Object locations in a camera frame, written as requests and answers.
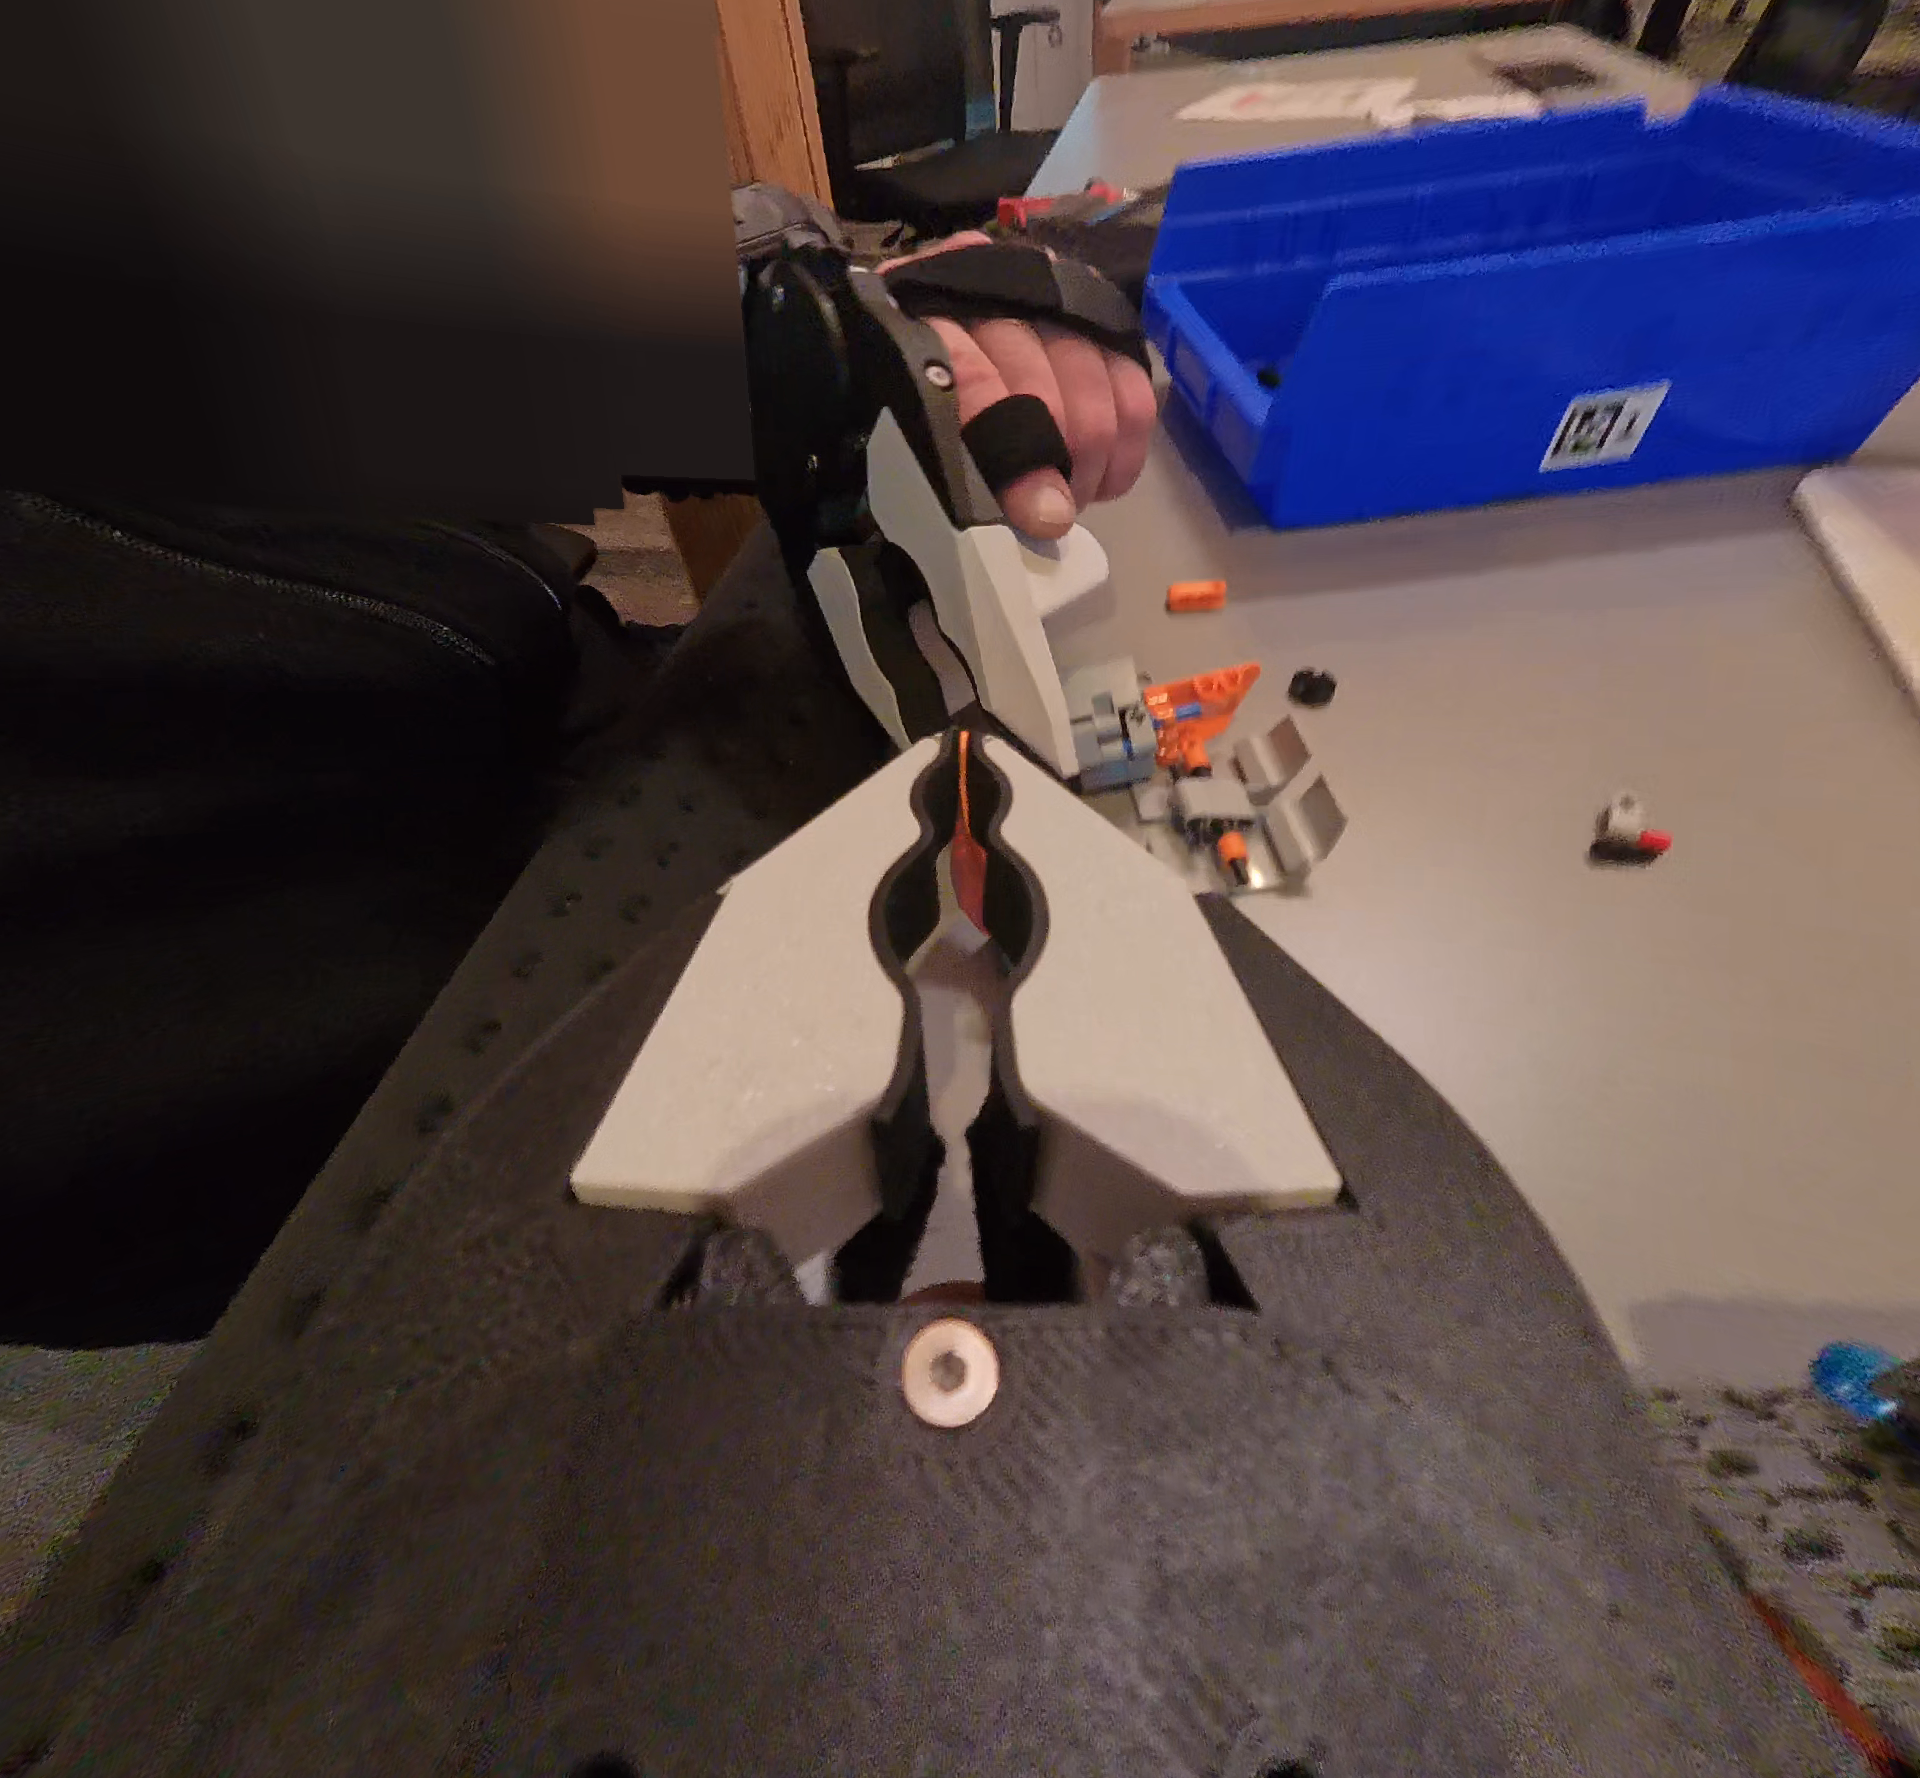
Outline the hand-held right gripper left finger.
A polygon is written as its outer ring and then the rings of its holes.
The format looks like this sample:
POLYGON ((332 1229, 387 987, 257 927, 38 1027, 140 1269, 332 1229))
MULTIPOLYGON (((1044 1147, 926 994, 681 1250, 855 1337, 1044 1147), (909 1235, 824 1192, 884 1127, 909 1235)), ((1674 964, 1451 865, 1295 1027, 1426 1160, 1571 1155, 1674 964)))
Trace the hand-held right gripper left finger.
POLYGON ((592 1135, 592 1211, 762 1229, 791 1258, 939 1178, 919 958, 948 924, 961 740, 919 740, 726 880, 592 1135))

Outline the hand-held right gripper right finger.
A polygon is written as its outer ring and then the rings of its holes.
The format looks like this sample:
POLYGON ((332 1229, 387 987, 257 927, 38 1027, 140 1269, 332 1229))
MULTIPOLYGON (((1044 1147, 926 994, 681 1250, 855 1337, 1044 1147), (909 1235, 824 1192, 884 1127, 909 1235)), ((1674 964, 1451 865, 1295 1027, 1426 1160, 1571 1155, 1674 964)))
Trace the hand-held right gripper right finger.
POLYGON ((1202 896, 1017 744, 973 744, 1001 1103, 1044 1226, 1331 1211, 1343 1169, 1202 896))

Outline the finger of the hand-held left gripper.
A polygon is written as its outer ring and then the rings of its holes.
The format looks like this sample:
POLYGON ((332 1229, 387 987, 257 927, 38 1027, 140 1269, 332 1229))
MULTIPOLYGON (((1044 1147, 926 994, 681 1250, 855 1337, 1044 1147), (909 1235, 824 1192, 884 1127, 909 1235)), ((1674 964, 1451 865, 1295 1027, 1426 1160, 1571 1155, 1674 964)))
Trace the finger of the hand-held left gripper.
POLYGON ((884 540, 829 542, 808 562, 808 589, 838 664, 877 731, 898 753, 948 733, 948 642, 919 562, 884 540))
POLYGON ((953 524, 898 424, 877 424, 867 444, 867 505, 884 540, 914 560, 978 703, 1076 779, 1084 765, 1047 620, 1111 583, 1103 542, 1084 524, 1055 542, 1011 524, 953 524))

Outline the grey hinged brick piece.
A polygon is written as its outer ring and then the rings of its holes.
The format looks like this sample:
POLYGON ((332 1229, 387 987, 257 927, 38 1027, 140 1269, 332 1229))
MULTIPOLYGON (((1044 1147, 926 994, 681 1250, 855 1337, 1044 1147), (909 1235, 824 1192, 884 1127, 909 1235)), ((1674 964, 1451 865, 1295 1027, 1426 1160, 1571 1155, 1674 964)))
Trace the grey hinged brick piece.
POLYGON ((1076 779, 1084 797, 1129 790, 1159 777, 1159 725, 1129 657, 1090 661, 1061 674, 1076 779))

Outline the orange panel brick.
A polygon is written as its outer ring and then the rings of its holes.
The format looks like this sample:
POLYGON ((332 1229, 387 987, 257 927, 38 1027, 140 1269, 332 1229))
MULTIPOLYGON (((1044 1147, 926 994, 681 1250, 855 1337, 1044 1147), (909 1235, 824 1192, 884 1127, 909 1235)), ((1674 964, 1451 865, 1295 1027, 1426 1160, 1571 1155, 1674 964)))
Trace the orange panel brick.
POLYGON ((988 853, 973 830, 973 731, 958 731, 953 744, 953 839, 948 839, 948 880, 958 919, 988 940, 988 853))

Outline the grey orange brick assembly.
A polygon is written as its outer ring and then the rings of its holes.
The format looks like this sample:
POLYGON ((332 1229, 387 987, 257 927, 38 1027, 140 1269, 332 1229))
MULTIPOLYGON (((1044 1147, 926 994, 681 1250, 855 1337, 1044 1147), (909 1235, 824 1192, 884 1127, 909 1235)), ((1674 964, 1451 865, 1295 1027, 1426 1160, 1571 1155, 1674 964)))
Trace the grey orange brick assembly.
POLYGON ((1255 661, 1146 687, 1155 777, 1134 785, 1137 836, 1220 896, 1307 892, 1345 836, 1301 721, 1241 731, 1255 687, 1255 661))

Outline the black perforated foam pad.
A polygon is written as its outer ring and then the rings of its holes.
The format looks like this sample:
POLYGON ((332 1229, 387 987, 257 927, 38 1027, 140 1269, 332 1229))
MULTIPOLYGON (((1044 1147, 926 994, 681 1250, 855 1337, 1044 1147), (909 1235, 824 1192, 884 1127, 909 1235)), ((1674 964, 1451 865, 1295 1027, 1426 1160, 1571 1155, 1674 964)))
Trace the black perforated foam pad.
MULTIPOLYGON (((432 1446, 651 1312, 703 1219, 592 1212, 569 1169, 710 896, 885 744, 765 524, 663 657, 579 583, 579 709, 535 857, 368 1091, 111 1484, 4 1629, 4 1772, 384 1772, 441 1758, 432 1656, 484 1634, 521 1538, 456 1538, 424 1616, 356 1613, 432 1446)), ((127 1345, 4 1345, 38 1365, 127 1345)))

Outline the black office chair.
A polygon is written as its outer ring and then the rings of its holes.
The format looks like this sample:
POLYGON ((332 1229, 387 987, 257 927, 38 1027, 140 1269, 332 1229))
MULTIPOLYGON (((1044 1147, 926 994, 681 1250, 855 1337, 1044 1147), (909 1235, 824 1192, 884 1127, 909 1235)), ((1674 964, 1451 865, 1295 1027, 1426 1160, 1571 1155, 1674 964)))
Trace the black office chair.
POLYGON ((803 0, 831 205, 920 236, 984 232, 1030 197, 1055 129, 968 119, 961 0, 803 0))

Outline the white trash bin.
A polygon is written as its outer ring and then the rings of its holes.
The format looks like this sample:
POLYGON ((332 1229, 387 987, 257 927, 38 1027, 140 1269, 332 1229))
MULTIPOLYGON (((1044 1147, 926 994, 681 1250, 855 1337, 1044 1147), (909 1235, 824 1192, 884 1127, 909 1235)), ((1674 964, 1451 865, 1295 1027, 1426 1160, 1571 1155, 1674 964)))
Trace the white trash bin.
POLYGON ((1011 81, 996 74, 996 37, 991 37, 991 98, 1007 101, 1007 129, 1061 129, 1067 112, 1092 81, 1092 14, 1100 0, 991 0, 991 22, 1001 14, 1044 14, 1031 27, 1007 27, 1017 37, 1011 81))

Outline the person's black clothing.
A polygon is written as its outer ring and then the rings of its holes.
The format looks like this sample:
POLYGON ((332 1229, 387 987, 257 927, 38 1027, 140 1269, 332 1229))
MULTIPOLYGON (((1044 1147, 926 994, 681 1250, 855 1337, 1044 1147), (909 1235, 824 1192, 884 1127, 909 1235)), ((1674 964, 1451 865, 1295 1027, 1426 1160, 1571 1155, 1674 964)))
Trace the person's black clothing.
POLYGON ((592 542, 0 524, 4 1345, 192 1341, 535 857, 592 542))

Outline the white paper sheet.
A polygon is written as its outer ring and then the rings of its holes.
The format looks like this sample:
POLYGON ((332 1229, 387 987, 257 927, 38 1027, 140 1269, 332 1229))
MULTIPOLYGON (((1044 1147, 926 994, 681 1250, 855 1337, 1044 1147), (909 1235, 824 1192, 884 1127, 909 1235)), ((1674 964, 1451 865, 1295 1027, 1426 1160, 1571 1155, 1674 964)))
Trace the white paper sheet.
POLYGON ((1301 119, 1343 119, 1367 129, 1405 124, 1415 105, 1415 81, 1237 81, 1175 112, 1175 119, 1194 124, 1301 124, 1301 119))

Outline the blue bin with white tag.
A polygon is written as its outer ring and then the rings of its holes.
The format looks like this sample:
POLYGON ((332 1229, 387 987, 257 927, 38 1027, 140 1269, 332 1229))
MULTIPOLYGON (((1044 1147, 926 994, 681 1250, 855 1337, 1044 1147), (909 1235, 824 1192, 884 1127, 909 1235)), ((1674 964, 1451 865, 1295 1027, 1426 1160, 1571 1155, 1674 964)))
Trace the blue bin with white tag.
POLYGON ((1920 375, 1920 136, 1709 88, 1194 159, 1146 331, 1268 530, 1839 464, 1920 375))

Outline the blue translucent round brick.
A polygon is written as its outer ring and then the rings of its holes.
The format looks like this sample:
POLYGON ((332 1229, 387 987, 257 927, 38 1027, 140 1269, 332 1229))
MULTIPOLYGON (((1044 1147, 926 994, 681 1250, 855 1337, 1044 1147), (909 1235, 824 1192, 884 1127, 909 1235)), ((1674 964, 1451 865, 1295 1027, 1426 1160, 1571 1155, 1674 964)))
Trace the blue translucent round brick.
POLYGON ((1898 1360, 1866 1341, 1830 1341, 1809 1360, 1809 1385, 1859 1423, 1906 1423, 1917 1417, 1917 1360, 1898 1360))

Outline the tracked toy brick robot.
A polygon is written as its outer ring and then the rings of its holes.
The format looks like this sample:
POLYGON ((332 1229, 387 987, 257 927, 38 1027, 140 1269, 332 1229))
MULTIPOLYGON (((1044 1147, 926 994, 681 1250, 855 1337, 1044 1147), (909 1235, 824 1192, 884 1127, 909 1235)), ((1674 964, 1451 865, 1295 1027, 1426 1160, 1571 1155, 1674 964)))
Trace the tracked toy brick robot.
POLYGON ((1859 1423, 1809 1376, 1667 1382, 1648 1417, 1674 1484, 1809 1693, 1876 1772, 1920 1772, 1917 1417, 1859 1423))

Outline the white tablet stand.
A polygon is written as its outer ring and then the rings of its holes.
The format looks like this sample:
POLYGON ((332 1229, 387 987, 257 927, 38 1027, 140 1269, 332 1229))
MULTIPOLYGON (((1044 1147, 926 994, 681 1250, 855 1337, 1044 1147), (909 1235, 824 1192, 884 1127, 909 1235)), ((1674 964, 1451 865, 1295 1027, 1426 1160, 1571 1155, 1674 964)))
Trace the white tablet stand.
POLYGON ((1792 489, 1792 520, 1906 701, 1920 703, 1920 467, 1816 467, 1792 489))

